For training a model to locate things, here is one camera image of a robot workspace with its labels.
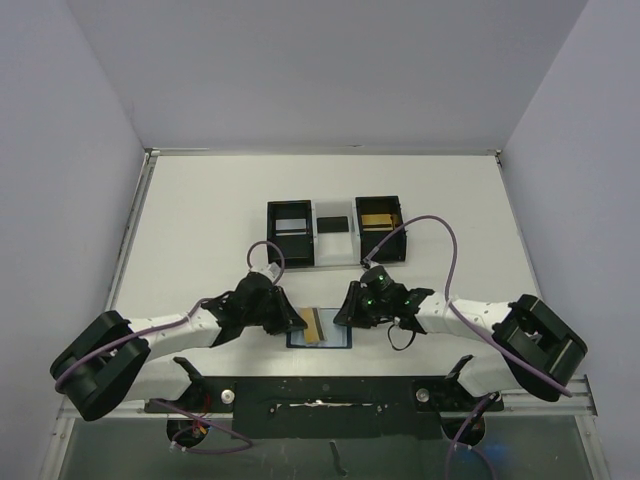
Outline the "blue leather card holder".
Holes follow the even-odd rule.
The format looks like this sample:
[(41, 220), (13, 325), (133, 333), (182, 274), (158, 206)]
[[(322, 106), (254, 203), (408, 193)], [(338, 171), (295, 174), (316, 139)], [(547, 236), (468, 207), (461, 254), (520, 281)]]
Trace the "blue leather card holder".
[(350, 349), (352, 347), (352, 330), (350, 327), (338, 326), (333, 323), (337, 309), (318, 308), (325, 340), (316, 345), (306, 345), (303, 331), (288, 333), (286, 347), (289, 349)]

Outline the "gold striped card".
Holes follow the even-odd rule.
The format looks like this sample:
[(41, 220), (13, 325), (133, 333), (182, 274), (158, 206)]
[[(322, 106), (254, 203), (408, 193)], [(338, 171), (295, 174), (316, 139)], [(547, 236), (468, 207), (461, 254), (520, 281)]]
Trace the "gold striped card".
[(318, 308), (302, 308), (300, 317), (305, 321), (306, 328), (303, 331), (303, 338), (306, 345), (316, 345), (325, 340), (320, 311)]

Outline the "black card from holder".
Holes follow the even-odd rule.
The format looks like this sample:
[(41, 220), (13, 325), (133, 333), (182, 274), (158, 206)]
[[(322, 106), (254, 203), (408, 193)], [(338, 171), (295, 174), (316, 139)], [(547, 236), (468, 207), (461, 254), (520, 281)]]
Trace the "black card from holder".
[(317, 231), (319, 234), (346, 233), (350, 231), (347, 216), (318, 217)]

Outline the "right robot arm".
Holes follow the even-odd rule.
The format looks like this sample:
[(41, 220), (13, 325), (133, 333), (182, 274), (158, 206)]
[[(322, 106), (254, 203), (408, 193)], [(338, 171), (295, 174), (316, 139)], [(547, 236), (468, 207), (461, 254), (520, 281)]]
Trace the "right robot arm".
[(377, 265), (349, 284), (336, 325), (369, 329), (391, 323), (414, 334), (444, 334), (482, 341), (501, 359), (472, 357), (456, 374), (473, 397), (523, 388), (556, 402), (584, 360), (586, 342), (540, 298), (513, 302), (453, 300), (427, 288), (409, 289)]

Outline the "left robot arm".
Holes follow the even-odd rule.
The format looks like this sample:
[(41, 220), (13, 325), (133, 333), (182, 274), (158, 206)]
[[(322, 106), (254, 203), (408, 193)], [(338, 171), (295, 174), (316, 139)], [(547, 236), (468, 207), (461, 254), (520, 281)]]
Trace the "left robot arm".
[(235, 289), (200, 299), (186, 313), (126, 319), (116, 310), (104, 312), (54, 360), (50, 373), (56, 391), (94, 421), (123, 402), (180, 399), (201, 378), (182, 352), (222, 346), (254, 326), (269, 335), (307, 326), (266, 272), (249, 272)]

